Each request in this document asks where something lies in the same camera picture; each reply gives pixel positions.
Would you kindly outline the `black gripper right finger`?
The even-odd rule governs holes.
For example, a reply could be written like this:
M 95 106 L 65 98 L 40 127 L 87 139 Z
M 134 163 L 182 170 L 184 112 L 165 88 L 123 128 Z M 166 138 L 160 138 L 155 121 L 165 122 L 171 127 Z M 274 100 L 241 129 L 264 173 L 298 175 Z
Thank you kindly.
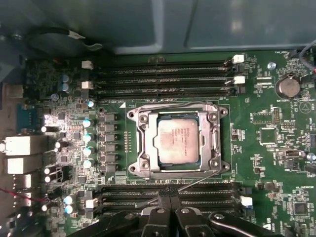
M 179 228 L 186 237 L 277 237 L 279 234 L 226 212 L 207 218 L 200 210 L 184 207 L 177 189 L 169 189 L 170 204 Z

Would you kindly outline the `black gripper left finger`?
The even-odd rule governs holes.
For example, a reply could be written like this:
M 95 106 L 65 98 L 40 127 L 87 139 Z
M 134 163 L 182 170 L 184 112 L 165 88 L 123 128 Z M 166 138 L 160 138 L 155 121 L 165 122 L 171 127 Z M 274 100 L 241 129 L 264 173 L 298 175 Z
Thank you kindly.
M 170 224 L 170 189 L 158 192 L 158 206 L 148 207 L 137 216 L 121 211 L 102 217 L 96 223 L 75 233 L 73 237 L 167 237 Z

